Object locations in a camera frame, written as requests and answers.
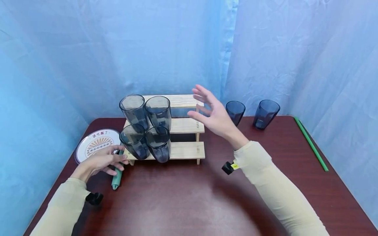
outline dark blue glass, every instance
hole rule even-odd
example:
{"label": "dark blue glass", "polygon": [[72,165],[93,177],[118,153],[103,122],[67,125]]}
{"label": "dark blue glass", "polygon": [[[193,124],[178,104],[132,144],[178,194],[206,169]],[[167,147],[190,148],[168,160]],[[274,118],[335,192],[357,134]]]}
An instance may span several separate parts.
{"label": "dark blue glass", "polygon": [[147,146],[153,157],[160,163],[170,159],[170,134],[163,126],[155,126],[146,132]]}
{"label": "dark blue glass", "polygon": [[150,155],[143,126],[139,124],[126,126],[119,134],[119,139],[138,160],[144,160]]}
{"label": "dark blue glass", "polygon": [[280,105],[272,100],[262,100],[257,108],[253,126],[258,130],[264,130],[280,111]]}
{"label": "dark blue glass", "polygon": [[226,111],[230,116],[232,122],[237,126],[245,112],[245,106],[243,103],[238,101],[230,101],[226,104]]}
{"label": "dark blue glass", "polygon": [[144,130],[149,128],[146,112],[144,110],[144,97],[132,94],[124,97],[119,102],[119,108],[122,110],[130,124],[139,124]]}
{"label": "dark blue glass", "polygon": [[151,97],[147,100],[145,109],[152,126],[163,126],[167,130],[170,130],[172,115],[168,98],[163,96]]}

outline yellow label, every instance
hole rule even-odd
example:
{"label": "yellow label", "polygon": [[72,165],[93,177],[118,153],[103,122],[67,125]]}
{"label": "yellow label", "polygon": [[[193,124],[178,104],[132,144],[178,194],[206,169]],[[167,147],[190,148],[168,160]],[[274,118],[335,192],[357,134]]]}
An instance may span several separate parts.
{"label": "yellow label", "polygon": [[234,170],[239,169],[239,166],[238,166],[236,163],[232,163],[232,164],[231,164],[231,167],[232,167]]}

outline cup rim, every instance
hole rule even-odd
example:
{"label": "cup rim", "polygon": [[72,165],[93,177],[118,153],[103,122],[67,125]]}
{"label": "cup rim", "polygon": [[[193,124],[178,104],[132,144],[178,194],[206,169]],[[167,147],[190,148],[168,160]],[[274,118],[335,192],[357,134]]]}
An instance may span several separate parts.
{"label": "cup rim", "polygon": [[[271,102],[274,102],[275,104],[277,104],[277,106],[278,106],[278,110],[277,110],[277,111],[269,111],[269,110],[263,108],[263,107],[261,106],[261,103],[262,103],[263,101],[271,101]],[[264,100],[261,100],[261,101],[259,102],[259,106],[260,106],[262,109],[264,109],[265,111],[269,112],[269,113],[278,113],[278,112],[281,110],[281,106],[280,106],[277,102],[275,102],[275,101],[273,101],[273,100],[270,100],[270,99],[264,99]]]}
{"label": "cup rim", "polygon": [[[141,137],[138,141],[136,141],[136,142],[133,142],[133,143],[126,143],[126,142],[124,142],[124,141],[122,140],[122,138],[121,138],[121,134],[123,133],[123,130],[124,130],[124,129],[126,129],[127,127],[132,126],[132,125],[139,125],[140,127],[142,127],[142,129],[143,129],[143,135],[142,135],[142,137]],[[144,127],[143,127],[142,125],[140,125],[140,124],[129,124],[128,126],[124,127],[124,128],[122,129],[122,131],[119,133],[119,140],[120,140],[121,143],[123,143],[123,144],[126,144],[126,145],[132,145],[132,144],[136,144],[136,143],[140,142],[140,141],[144,138],[145,135],[146,135],[146,131],[145,131],[145,129],[144,129]]]}
{"label": "cup rim", "polygon": [[[243,107],[244,107],[244,110],[243,110],[242,112],[239,112],[239,113],[235,113],[235,112],[232,112],[232,111],[228,110],[228,109],[227,109],[227,104],[229,104],[230,102],[238,102],[238,103],[242,104]],[[232,113],[232,114],[242,114],[242,113],[245,112],[245,105],[244,105],[243,103],[239,102],[239,101],[232,100],[232,101],[229,101],[228,103],[226,103],[226,110],[228,110],[228,111],[229,111],[230,113]]]}
{"label": "cup rim", "polygon": [[162,127],[162,128],[164,128],[164,129],[167,130],[167,132],[168,132],[168,140],[165,141],[163,144],[161,144],[161,145],[159,145],[159,146],[152,146],[152,145],[149,145],[149,142],[147,141],[147,138],[146,138],[146,144],[147,144],[147,146],[149,146],[149,147],[151,147],[151,148],[158,148],[158,147],[164,146],[164,145],[166,145],[167,142],[170,140],[170,132],[169,132],[169,130],[168,130],[166,127],[161,126],[161,125],[157,125],[157,126],[154,126],[154,127],[149,128],[149,129],[144,133],[144,135],[147,136],[147,135],[146,135],[147,132],[150,131],[150,130],[153,129],[153,128],[156,128],[156,127]]}
{"label": "cup rim", "polygon": [[[121,107],[121,102],[122,102],[123,100],[125,100],[125,98],[130,97],[130,96],[140,96],[140,97],[142,97],[142,99],[143,99],[143,104],[142,104],[141,106],[139,106],[138,108],[134,108],[134,109],[130,109],[130,110],[122,109],[122,107]],[[145,99],[144,99],[144,97],[143,97],[142,95],[139,95],[139,94],[130,94],[130,95],[127,95],[126,97],[124,97],[124,98],[122,98],[122,99],[120,100],[120,102],[119,102],[119,108],[120,108],[122,111],[134,111],[134,110],[136,110],[136,109],[141,108],[141,107],[144,105],[144,102],[145,102]]]}
{"label": "cup rim", "polygon": [[[149,100],[151,100],[151,99],[153,99],[153,98],[155,98],[155,97],[163,97],[163,98],[165,98],[165,99],[167,99],[168,100],[168,107],[166,108],[166,109],[164,109],[163,111],[159,111],[159,112],[152,112],[152,111],[149,111],[148,109],[147,109],[147,103],[148,103],[148,101]],[[167,97],[165,97],[165,96],[153,96],[153,97],[150,97],[147,101],[146,101],[146,103],[144,104],[144,109],[148,112],[148,113],[150,113],[150,114],[160,114],[160,113],[163,113],[163,112],[165,112],[166,110],[168,110],[168,108],[170,108],[170,100],[167,98]]]}

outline wooden shelf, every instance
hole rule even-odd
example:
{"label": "wooden shelf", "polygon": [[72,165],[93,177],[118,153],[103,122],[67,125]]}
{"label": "wooden shelf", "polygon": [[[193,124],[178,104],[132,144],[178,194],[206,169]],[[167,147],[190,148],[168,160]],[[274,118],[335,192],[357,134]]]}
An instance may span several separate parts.
{"label": "wooden shelf", "polygon": [[[193,98],[193,95],[148,95],[143,96],[145,102],[151,97],[164,96],[169,99],[171,108],[196,108],[199,104],[203,106],[203,103],[197,101]],[[130,123],[125,122],[124,127],[128,126]],[[205,133],[205,127],[201,122],[198,122],[192,118],[172,118],[172,124],[170,128],[171,134],[195,134],[195,142],[171,142],[170,150],[170,160],[182,160],[182,159],[196,159],[197,165],[200,164],[200,160],[205,158],[205,148],[203,142],[200,142],[200,134]],[[137,160],[129,152],[128,160],[130,165],[134,165],[135,160]],[[145,160],[155,160],[155,158],[150,155]]]}
{"label": "wooden shelf", "polygon": [[[129,124],[130,123],[126,121],[123,127],[126,127]],[[202,133],[205,133],[205,127],[201,122],[198,122],[192,118],[172,118],[170,133],[171,134],[193,134],[193,133],[202,134]]]}
{"label": "wooden shelf", "polygon": [[[130,152],[127,153],[128,160],[137,160]],[[171,142],[170,160],[204,159],[205,148],[203,142]],[[146,160],[155,160],[150,154]]]}
{"label": "wooden shelf", "polygon": [[197,101],[193,95],[148,95],[143,96],[145,101],[155,96],[164,96],[169,99],[171,108],[195,108],[196,104],[203,106],[203,102]]}

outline finger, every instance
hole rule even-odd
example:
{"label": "finger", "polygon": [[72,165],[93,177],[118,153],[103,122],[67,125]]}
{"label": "finger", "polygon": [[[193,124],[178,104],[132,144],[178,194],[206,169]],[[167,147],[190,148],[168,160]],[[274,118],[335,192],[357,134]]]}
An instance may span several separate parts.
{"label": "finger", "polygon": [[121,151],[125,150],[125,147],[122,145],[113,145],[113,146],[110,146],[109,148],[110,148],[110,152],[114,152],[116,150],[121,150]]}
{"label": "finger", "polygon": [[203,98],[207,99],[209,103],[214,103],[218,101],[218,99],[206,88],[202,87],[201,85],[195,85],[195,88],[203,94]]}
{"label": "finger", "polygon": [[107,173],[107,174],[113,175],[113,176],[117,175],[117,172],[114,171],[114,170],[112,170],[112,169],[110,169],[109,167],[103,168],[102,171],[105,172],[105,173]]}
{"label": "finger", "polygon": [[200,114],[196,111],[188,111],[187,114],[190,118],[193,118],[193,119],[203,123],[204,125],[206,125],[206,121],[207,121],[208,117],[206,117],[206,116],[204,116],[204,115],[202,115],[202,114]]}
{"label": "finger", "polygon": [[205,96],[205,94],[203,92],[199,91],[196,88],[193,88],[192,91],[193,91],[194,94],[200,95],[201,97]]}
{"label": "finger", "polygon": [[112,162],[121,162],[123,160],[126,160],[126,158],[127,158],[127,155],[113,154],[111,156],[112,156]]}
{"label": "finger", "polygon": [[201,106],[200,104],[197,104],[196,107],[202,111],[203,113],[205,113],[206,115],[211,115],[211,111],[206,109],[204,106]]}
{"label": "finger", "polygon": [[194,97],[194,99],[196,99],[196,100],[198,100],[198,101],[200,101],[200,102],[203,102],[203,103],[209,103],[209,102],[207,101],[207,99],[205,99],[204,97],[201,97],[201,96],[199,96],[199,95],[197,95],[197,94],[193,94],[193,97]]}
{"label": "finger", "polygon": [[114,166],[115,168],[119,169],[120,171],[124,171],[125,170],[125,168],[123,168],[123,166],[119,162],[112,163],[112,166]]}

